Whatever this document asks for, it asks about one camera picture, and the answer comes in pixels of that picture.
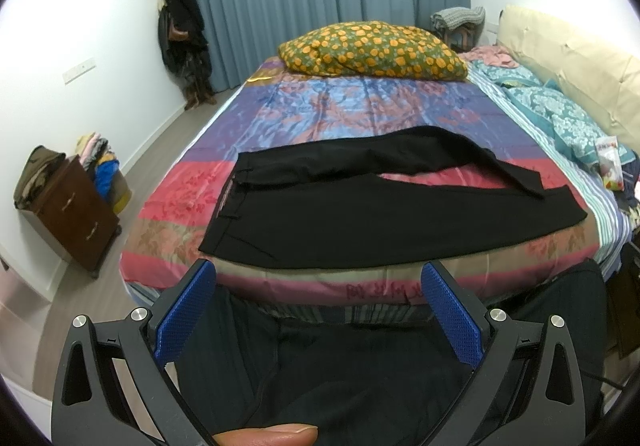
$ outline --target stack of clothes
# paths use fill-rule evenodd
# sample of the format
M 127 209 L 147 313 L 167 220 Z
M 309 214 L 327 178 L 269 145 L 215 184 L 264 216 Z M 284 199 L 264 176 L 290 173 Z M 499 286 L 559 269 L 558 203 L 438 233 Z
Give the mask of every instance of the stack of clothes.
M 94 181 L 100 197 L 107 198 L 113 176 L 118 172 L 120 163 L 103 136 L 97 132 L 85 134 L 76 144 L 76 153 L 80 164 Z

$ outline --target teal floral pillowcase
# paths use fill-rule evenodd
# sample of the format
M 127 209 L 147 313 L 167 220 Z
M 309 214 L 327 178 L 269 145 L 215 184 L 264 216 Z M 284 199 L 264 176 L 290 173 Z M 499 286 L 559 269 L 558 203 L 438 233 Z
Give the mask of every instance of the teal floral pillowcase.
M 482 60 L 470 62 L 476 70 L 487 76 L 499 87 L 541 87 L 542 82 L 524 65 L 514 69 L 487 65 Z
M 605 137 L 602 129 L 584 109 L 551 87 L 503 89 L 511 102 L 540 130 L 553 139 L 556 150 L 566 158 L 592 170 L 598 165 L 595 140 Z M 636 156 L 620 144 L 620 163 Z

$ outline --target black trousers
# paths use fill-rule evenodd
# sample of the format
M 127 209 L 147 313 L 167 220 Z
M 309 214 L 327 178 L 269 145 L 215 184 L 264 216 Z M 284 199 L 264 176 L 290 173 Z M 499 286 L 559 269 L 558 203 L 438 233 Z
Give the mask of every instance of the black trousers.
M 593 261 L 500 307 L 517 320 L 562 315 L 580 368 L 602 374 L 606 292 Z M 478 438 L 508 407 L 519 373 L 512 365 Z M 271 317 L 222 286 L 176 367 L 182 396 L 210 433 L 301 422 L 319 427 L 318 446 L 415 446 L 471 373 L 426 305 L 397 325 L 309 324 Z M 600 382 L 582 376 L 582 386 L 590 426 Z
M 427 186 L 415 174 L 475 163 L 509 188 Z M 573 226 L 586 216 L 567 186 L 498 160 L 436 126 L 245 152 L 200 250 L 283 269 L 376 267 L 487 251 Z

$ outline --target black coat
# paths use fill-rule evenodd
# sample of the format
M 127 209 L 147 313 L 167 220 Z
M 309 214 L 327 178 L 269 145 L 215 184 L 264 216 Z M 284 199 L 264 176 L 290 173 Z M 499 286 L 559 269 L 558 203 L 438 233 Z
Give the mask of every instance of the black coat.
M 188 31 L 191 38 L 204 29 L 204 20 L 196 0 L 165 0 L 174 25 L 181 31 Z

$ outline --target cable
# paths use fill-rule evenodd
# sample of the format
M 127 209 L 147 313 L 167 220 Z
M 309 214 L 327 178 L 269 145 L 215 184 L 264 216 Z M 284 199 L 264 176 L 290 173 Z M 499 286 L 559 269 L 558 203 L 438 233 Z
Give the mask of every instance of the cable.
M 615 381 L 611 381 L 610 379 L 604 378 L 603 376 L 598 376 L 597 374 L 592 374 L 591 372 L 588 372 L 588 371 L 583 370 L 583 369 L 580 369 L 580 372 L 582 374 L 584 374 L 585 376 L 587 376 L 588 378 L 595 379 L 596 381 L 604 382 L 604 383 L 608 384 L 609 386 L 612 386 L 616 390 L 619 390 L 620 392 L 622 392 L 622 390 L 625 389 L 623 384 L 619 384 L 619 383 L 617 383 Z

